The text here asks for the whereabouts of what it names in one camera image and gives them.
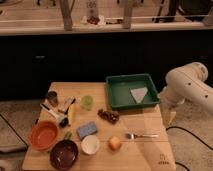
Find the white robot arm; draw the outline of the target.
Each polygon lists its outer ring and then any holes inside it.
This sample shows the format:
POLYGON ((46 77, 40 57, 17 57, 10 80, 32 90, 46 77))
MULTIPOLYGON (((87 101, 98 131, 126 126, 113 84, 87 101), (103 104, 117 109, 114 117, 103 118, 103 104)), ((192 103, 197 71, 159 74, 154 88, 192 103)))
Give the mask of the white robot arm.
POLYGON ((175 108, 183 104, 186 99, 213 114, 213 88, 205 84, 207 78, 207 67, 200 62, 174 68, 166 74, 166 86, 159 94, 165 127, 168 127, 174 119, 175 108))

